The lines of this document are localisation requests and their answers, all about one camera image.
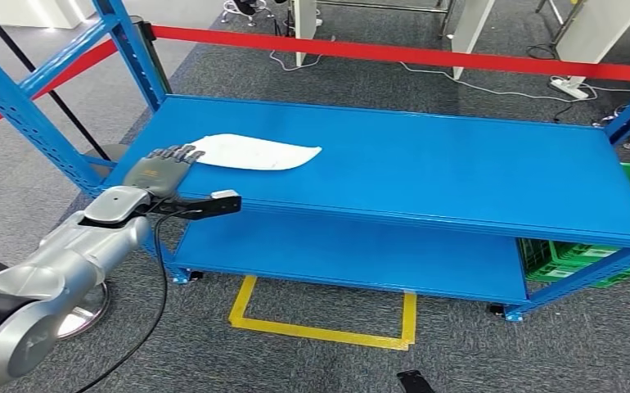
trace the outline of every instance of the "black cord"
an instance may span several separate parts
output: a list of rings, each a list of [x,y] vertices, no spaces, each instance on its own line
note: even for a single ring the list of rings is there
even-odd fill
[[[544,56],[535,55],[534,52],[536,52],[536,51],[546,52],[549,56],[544,57]],[[558,56],[556,54],[556,50],[553,47],[553,45],[551,45],[550,43],[539,43],[537,45],[529,45],[527,47],[527,49],[525,50],[525,53],[527,54],[527,56],[532,57],[533,59],[537,59],[537,60],[556,60],[556,59],[558,59]]]
[[[273,19],[274,21],[274,35],[277,37],[281,37],[281,26],[279,26],[279,22],[277,22],[277,18]]]
[[[149,337],[154,332],[154,330],[156,330],[156,327],[159,326],[159,322],[161,320],[161,317],[163,317],[163,314],[164,314],[164,311],[165,311],[166,301],[168,300],[168,274],[165,271],[164,261],[163,261],[163,252],[161,251],[161,240],[160,240],[161,224],[163,222],[165,222],[165,220],[167,220],[167,219],[169,219],[169,218],[171,218],[171,217],[173,217],[175,215],[179,215],[181,213],[186,213],[186,212],[192,212],[192,211],[199,212],[200,210],[174,211],[173,213],[169,213],[169,214],[164,215],[163,217],[161,217],[158,221],[156,221],[156,224],[154,225],[154,247],[156,248],[156,261],[159,263],[159,269],[160,269],[160,272],[161,272],[161,274],[163,276],[163,290],[164,291],[163,291],[163,297],[161,298],[161,305],[159,307],[159,312],[158,312],[158,314],[156,314],[156,318],[154,318],[154,322],[151,324],[151,328],[149,328],[149,331],[146,332],[144,337],[125,356],[123,356],[122,359],[118,360],[117,363],[113,364],[103,374],[98,376],[98,378],[94,379],[93,381],[88,383],[88,385],[86,385],[86,386],[82,387],[81,389],[77,390],[75,393],[84,393],[85,391],[91,389],[96,384],[98,384],[98,382],[106,379],[106,377],[111,375],[119,366],[121,366],[130,357],[132,357],[132,355],[134,355],[134,353],[137,352],[137,350],[139,348],[141,348],[142,345],[144,345],[146,340],[149,339]]]
[[[155,205],[153,205],[149,210],[148,213],[153,213],[154,210],[159,207],[162,203],[164,203],[165,201],[171,200],[173,199],[171,196],[167,196],[165,198],[161,198],[158,202],[156,202]]]
[[[572,102],[570,102],[565,109],[556,112],[556,114],[554,115],[554,118],[553,118],[553,122],[559,124],[560,123],[560,118],[558,116],[563,115],[565,112],[570,111],[571,109],[573,109],[573,103]]]

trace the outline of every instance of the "caster wheel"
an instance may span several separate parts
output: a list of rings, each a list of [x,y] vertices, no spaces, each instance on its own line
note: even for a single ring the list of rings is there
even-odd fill
[[[497,317],[504,317],[506,315],[506,309],[503,305],[488,305],[487,310]]]
[[[190,272],[190,282],[195,282],[205,276],[204,272]]]

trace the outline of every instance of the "lower shelf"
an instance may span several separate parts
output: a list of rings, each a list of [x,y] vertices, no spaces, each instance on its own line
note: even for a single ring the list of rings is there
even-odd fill
[[[173,265],[507,304],[529,302],[512,237],[317,215],[242,211],[191,223]]]

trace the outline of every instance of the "robot finger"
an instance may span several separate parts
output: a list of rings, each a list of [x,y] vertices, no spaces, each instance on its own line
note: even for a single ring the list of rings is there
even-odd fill
[[[165,151],[161,155],[161,158],[168,158],[168,157],[172,156],[173,153],[179,148],[180,148],[180,145],[172,145],[171,147],[165,149]]]
[[[180,162],[182,160],[185,160],[185,156],[187,155],[187,153],[193,150],[195,150],[194,146],[185,145],[182,147],[182,149],[175,151],[175,153],[173,154],[173,158],[175,159],[175,162]]]
[[[185,157],[185,162],[187,162],[188,164],[193,164],[195,161],[197,161],[204,154],[206,154],[206,153],[204,153],[202,150],[194,151],[192,154],[190,154],[189,156]]]
[[[156,156],[160,156],[162,152],[163,152],[163,149],[154,149],[154,151],[146,155],[146,158],[154,158]]]

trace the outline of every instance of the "black cable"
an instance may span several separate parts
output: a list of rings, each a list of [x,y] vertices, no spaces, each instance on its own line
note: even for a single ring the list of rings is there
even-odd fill
[[[35,65],[33,64],[33,62],[31,62],[31,60],[26,56],[24,51],[22,51],[21,48],[18,45],[16,45],[14,40],[9,36],[9,34],[7,34],[7,32],[4,30],[4,28],[1,25],[0,25],[0,38],[9,47],[9,49],[11,49],[11,51],[14,52],[16,57],[19,58],[19,60],[24,64],[24,66],[28,69],[28,71],[31,71],[31,72],[35,71]],[[60,107],[60,109],[62,109],[62,111],[65,112],[65,115],[67,115],[67,117],[70,118],[71,122],[74,123],[74,126],[79,130],[79,132],[83,135],[83,137],[86,138],[86,140],[89,143],[91,143],[91,146],[98,153],[98,155],[101,156],[103,160],[110,161],[110,157],[102,149],[101,145],[99,145],[98,142],[96,142],[96,139],[93,138],[93,136],[88,132],[86,127],[84,127],[83,124],[79,121],[79,119],[77,119],[77,117],[74,115],[74,112],[71,111],[71,109],[67,106],[67,104],[65,104],[65,102],[62,101],[62,98],[57,93],[55,93],[54,90],[52,90],[48,94],[50,94],[50,97],[52,97],[52,100]]]
[[[538,56],[535,55],[535,51],[546,52],[549,56]],[[556,49],[550,43],[539,43],[537,45],[529,45],[525,50],[527,56],[532,57],[537,60],[556,60],[558,59],[558,55],[556,53]]]
[[[173,199],[173,198],[172,198],[171,196],[167,196],[167,197],[165,197],[165,198],[161,198],[161,199],[159,199],[159,201],[158,201],[158,202],[156,202],[156,204],[155,204],[155,205],[153,205],[153,206],[152,206],[152,207],[148,210],[148,213],[153,213],[153,212],[154,212],[154,210],[156,210],[156,208],[157,208],[157,207],[161,206],[161,204],[162,204],[162,203],[164,203],[165,201],[172,200],[172,199]]]
[[[556,114],[553,117],[553,122],[559,124],[560,123],[560,118],[558,116],[563,115],[565,112],[570,111],[571,109],[573,109],[573,103],[570,102],[568,104],[568,106],[561,111],[556,112]]]
[[[291,36],[291,9],[289,8],[288,10],[286,10],[286,33],[284,34],[284,37],[290,37]]]
[[[281,27],[279,26],[279,22],[277,22],[277,18],[273,19],[274,21],[274,35],[277,37],[281,37]]]
[[[110,368],[108,368],[103,374],[98,376],[93,381],[89,382],[88,385],[86,385],[86,386],[82,387],[81,389],[77,390],[75,393],[84,393],[85,391],[87,391],[87,390],[91,389],[92,387],[94,387],[95,385],[97,385],[98,382],[106,379],[106,377],[111,375],[119,366],[121,366],[130,357],[132,357],[132,355],[134,355],[134,353],[137,352],[137,350],[139,348],[141,348],[142,345],[144,345],[146,340],[149,339],[149,337],[154,332],[154,330],[156,330],[156,327],[159,326],[159,322],[160,322],[161,318],[163,317],[163,314],[164,314],[164,311],[165,311],[166,301],[168,300],[168,274],[165,271],[164,261],[163,261],[163,252],[161,251],[161,239],[160,239],[161,224],[164,223],[165,220],[167,220],[167,219],[169,219],[169,218],[171,218],[171,217],[173,217],[175,215],[179,215],[181,213],[187,213],[187,212],[200,212],[200,211],[201,210],[180,210],[180,211],[174,211],[173,213],[168,213],[167,215],[162,216],[158,221],[156,221],[156,224],[154,225],[154,247],[156,248],[156,261],[159,264],[159,269],[160,269],[160,272],[161,272],[161,274],[163,276],[163,289],[164,289],[163,297],[161,298],[161,305],[159,307],[159,312],[156,315],[156,317],[154,318],[154,322],[151,324],[151,328],[149,329],[149,331],[144,335],[144,337],[142,337],[142,339],[125,356],[123,356],[120,360],[117,361],[117,363],[113,364]]]

